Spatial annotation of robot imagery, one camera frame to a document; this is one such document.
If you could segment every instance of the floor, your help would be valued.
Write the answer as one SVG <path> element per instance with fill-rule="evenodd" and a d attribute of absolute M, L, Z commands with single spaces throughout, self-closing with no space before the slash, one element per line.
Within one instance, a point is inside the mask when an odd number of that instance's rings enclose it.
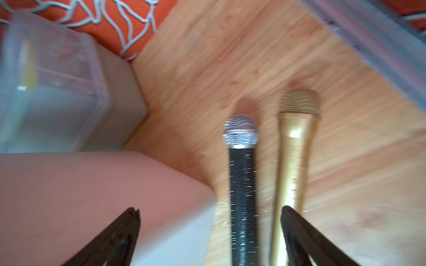
<path fill-rule="evenodd" d="M 426 116 L 296 0 L 180 0 L 134 63 L 150 116 L 125 149 L 217 194 L 207 266 L 230 265 L 225 121 L 257 122 L 267 265 L 281 95 L 317 90 L 322 122 L 304 216 L 364 266 L 426 259 Z"/>

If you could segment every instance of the orange fabric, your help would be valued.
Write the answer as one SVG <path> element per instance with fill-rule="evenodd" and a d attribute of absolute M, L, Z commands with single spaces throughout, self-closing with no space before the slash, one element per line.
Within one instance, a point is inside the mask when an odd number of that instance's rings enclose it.
<path fill-rule="evenodd" d="M 92 35 L 100 44 L 107 47 L 110 51 L 126 59 L 133 58 L 140 52 L 148 40 L 154 34 L 154 29 L 158 28 L 168 15 L 171 8 L 176 4 L 177 0 L 0 0 L 0 19 L 9 20 L 10 12 L 8 9 L 31 9 L 30 11 L 38 15 L 52 20 L 58 21 L 72 13 L 72 18 L 69 21 L 59 21 L 59 23 L 70 27 L 79 32 L 85 32 Z M 35 8 L 44 8 L 43 3 L 48 3 L 45 9 L 40 12 L 35 12 Z M 69 8 L 55 6 L 64 4 Z M 74 27 L 73 23 L 81 22 L 90 17 L 84 7 L 90 10 L 92 21 L 83 26 Z M 133 27 L 132 38 L 129 39 L 130 28 L 125 17 L 120 14 L 120 9 L 131 22 Z M 133 11 L 142 19 L 149 17 L 150 10 L 153 10 L 153 19 L 148 21 L 148 29 L 143 36 L 134 40 L 146 27 L 147 23 L 141 22 Z M 108 21 L 107 16 L 111 18 L 113 23 L 117 25 L 122 33 L 122 41 L 120 41 L 118 31 Z M 5 24 L 0 23 L 0 31 L 5 29 Z"/>
<path fill-rule="evenodd" d="M 410 15 L 426 12 L 425 0 L 382 0 L 391 9 L 395 10 L 400 15 Z M 420 29 L 426 29 L 426 19 L 411 20 L 410 23 Z"/>

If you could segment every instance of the black handle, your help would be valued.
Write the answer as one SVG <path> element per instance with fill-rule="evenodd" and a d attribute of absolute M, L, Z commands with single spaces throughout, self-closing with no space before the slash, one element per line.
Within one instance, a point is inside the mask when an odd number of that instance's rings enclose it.
<path fill-rule="evenodd" d="M 254 149 L 229 149 L 232 266 L 259 264 Z"/>

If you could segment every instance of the white pattern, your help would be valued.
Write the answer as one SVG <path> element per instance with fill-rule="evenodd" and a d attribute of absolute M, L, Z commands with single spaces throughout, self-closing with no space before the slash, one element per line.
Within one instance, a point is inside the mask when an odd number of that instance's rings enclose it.
<path fill-rule="evenodd" d="M 419 19 L 425 19 L 426 18 L 426 12 L 416 13 L 416 14 L 410 14 L 402 16 L 403 20 L 409 21 L 409 20 L 419 20 Z M 420 32 L 421 35 L 426 36 L 426 29 L 422 30 Z"/>
<path fill-rule="evenodd" d="M 126 3 L 124 3 L 122 0 L 108 0 L 115 2 L 117 6 L 117 10 L 120 13 L 120 15 L 123 17 L 123 19 L 126 21 L 127 26 L 129 27 L 129 33 L 127 36 L 127 40 L 124 38 L 123 32 L 121 29 L 117 26 L 117 24 L 110 18 L 107 11 L 105 10 L 105 5 L 107 3 L 107 0 L 93 0 L 93 5 L 95 7 L 95 14 L 92 13 L 92 11 L 87 7 L 87 5 L 84 3 L 83 0 L 71 0 L 69 5 L 58 3 L 56 1 L 41 1 L 41 0 L 34 0 L 38 4 L 38 6 L 27 9 L 30 12 L 37 13 L 46 10 L 50 6 L 56 6 L 60 7 L 66 10 L 66 13 L 64 17 L 58 19 L 56 22 L 63 24 L 64 26 L 68 28 L 77 28 L 84 25 L 87 25 L 89 23 L 93 24 L 99 24 L 102 20 L 102 17 L 104 17 L 108 23 L 111 24 L 111 26 L 115 29 L 117 32 L 118 38 L 120 39 L 122 50 L 120 52 L 120 57 L 123 57 L 124 54 L 132 47 L 134 43 L 136 43 L 138 40 L 140 40 L 149 30 L 149 27 L 152 26 L 152 29 L 154 32 L 157 32 L 157 25 L 155 23 L 154 18 L 154 10 L 155 6 L 158 4 L 159 0 L 144 0 L 145 3 L 149 4 L 150 10 L 146 16 L 146 18 L 141 17 L 136 12 L 134 12 Z M 10 13 L 14 13 L 14 10 L 6 3 L 6 0 L 0 0 L 0 5 L 6 9 Z M 80 6 L 87 14 L 87 17 L 84 18 L 81 21 L 75 22 L 75 23 L 69 23 L 74 16 L 75 9 L 77 6 Z M 129 19 L 127 14 L 124 12 L 127 11 L 132 17 L 140 21 L 141 23 L 145 24 L 144 29 L 139 32 L 139 34 L 136 35 L 136 37 L 133 37 L 133 24 L 132 21 Z M 7 20 L 0 19 L 0 23 L 9 24 Z M 126 60 L 133 60 L 136 58 L 138 53 L 134 53 L 132 56 L 126 58 Z"/>

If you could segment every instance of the plastic container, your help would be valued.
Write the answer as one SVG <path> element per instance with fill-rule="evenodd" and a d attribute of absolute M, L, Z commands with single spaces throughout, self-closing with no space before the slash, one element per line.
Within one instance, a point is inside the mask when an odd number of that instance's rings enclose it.
<path fill-rule="evenodd" d="M 0 154 L 0 177 L 0 265 L 62 265 L 129 207 L 132 266 L 205 264 L 214 192 L 143 154 Z"/>
<path fill-rule="evenodd" d="M 147 115 L 131 66 L 77 33 L 17 11 L 0 63 L 0 153 L 119 150 Z"/>

